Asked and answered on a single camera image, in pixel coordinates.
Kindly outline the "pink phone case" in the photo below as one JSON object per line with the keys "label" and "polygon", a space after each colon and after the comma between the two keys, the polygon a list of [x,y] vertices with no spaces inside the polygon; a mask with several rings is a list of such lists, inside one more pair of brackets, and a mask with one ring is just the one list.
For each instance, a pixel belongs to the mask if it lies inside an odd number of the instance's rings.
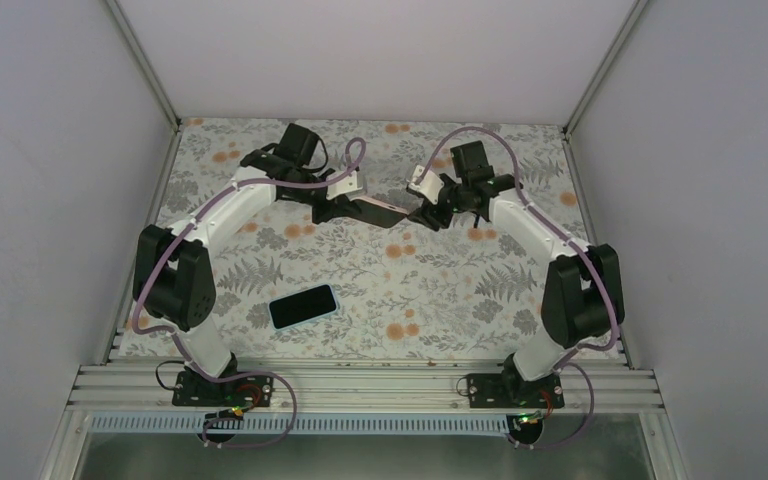
{"label": "pink phone case", "polygon": [[397,214],[402,214],[402,215],[407,215],[408,214],[408,211],[405,208],[403,208],[403,207],[399,207],[397,205],[385,202],[383,200],[380,200],[380,199],[377,199],[377,198],[374,198],[374,197],[371,197],[371,196],[368,196],[368,195],[358,196],[358,197],[354,198],[354,201],[355,202],[360,202],[361,204],[369,205],[369,206],[372,206],[372,207],[375,207],[375,208],[381,208],[381,209],[385,209],[385,210],[388,210],[388,211],[392,211],[392,212],[395,212]]}

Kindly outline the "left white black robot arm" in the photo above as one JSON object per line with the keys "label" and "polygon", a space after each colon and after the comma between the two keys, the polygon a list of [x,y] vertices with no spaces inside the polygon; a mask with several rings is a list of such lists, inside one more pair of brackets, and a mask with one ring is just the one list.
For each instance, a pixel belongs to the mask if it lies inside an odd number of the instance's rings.
{"label": "left white black robot arm", "polygon": [[[150,224],[139,235],[132,329],[138,335],[169,334],[212,404],[230,402],[241,377],[210,317],[216,301],[213,258],[250,218],[279,200],[315,206],[344,199],[359,186],[365,140],[349,140],[347,166],[324,174],[307,166],[320,142],[313,131],[289,125],[278,143],[246,154],[220,191],[196,210],[168,227]],[[336,194],[337,188],[343,192]]]}

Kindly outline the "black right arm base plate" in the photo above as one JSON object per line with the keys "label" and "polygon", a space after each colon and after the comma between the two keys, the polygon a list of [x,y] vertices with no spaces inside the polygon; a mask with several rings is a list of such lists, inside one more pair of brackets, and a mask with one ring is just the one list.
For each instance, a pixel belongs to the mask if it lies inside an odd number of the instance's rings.
{"label": "black right arm base plate", "polygon": [[565,406],[557,374],[535,381],[506,380],[501,373],[470,373],[461,377],[455,391],[472,409],[540,409]]}

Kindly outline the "black phone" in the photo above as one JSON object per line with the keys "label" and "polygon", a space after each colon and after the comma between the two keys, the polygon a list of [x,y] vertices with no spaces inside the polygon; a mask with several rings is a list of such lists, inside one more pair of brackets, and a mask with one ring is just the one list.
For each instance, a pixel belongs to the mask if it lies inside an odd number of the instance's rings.
{"label": "black phone", "polygon": [[340,309],[331,285],[321,284],[271,300],[267,304],[272,327],[282,331],[334,314]]}
{"label": "black phone", "polygon": [[394,227],[409,215],[409,211],[402,207],[368,196],[352,200],[351,205],[351,218],[383,229]]}

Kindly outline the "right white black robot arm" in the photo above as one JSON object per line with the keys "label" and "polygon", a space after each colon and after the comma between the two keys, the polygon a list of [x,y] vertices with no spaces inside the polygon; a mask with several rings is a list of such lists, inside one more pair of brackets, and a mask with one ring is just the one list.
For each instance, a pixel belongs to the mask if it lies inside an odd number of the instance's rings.
{"label": "right white black robot arm", "polygon": [[415,167],[408,191],[421,198],[410,220],[439,231],[457,213],[471,213],[511,236],[527,253],[545,259],[541,326],[509,355],[488,394],[525,407],[549,393],[560,370],[581,350],[614,346],[624,318],[619,257],[607,244],[593,245],[562,229],[527,199],[517,172],[498,175],[484,145],[452,150],[455,175]]}

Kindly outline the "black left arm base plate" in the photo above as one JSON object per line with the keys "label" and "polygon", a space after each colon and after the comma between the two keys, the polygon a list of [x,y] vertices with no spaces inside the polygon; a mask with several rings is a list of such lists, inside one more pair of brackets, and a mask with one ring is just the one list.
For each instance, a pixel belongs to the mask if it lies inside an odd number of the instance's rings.
{"label": "black left arm base plate", "polygon": [[171,404],[177,407],[268,407],[274,380],[269,376],[246,376],[227,383],[213,383],[189,368],[176,378]]}

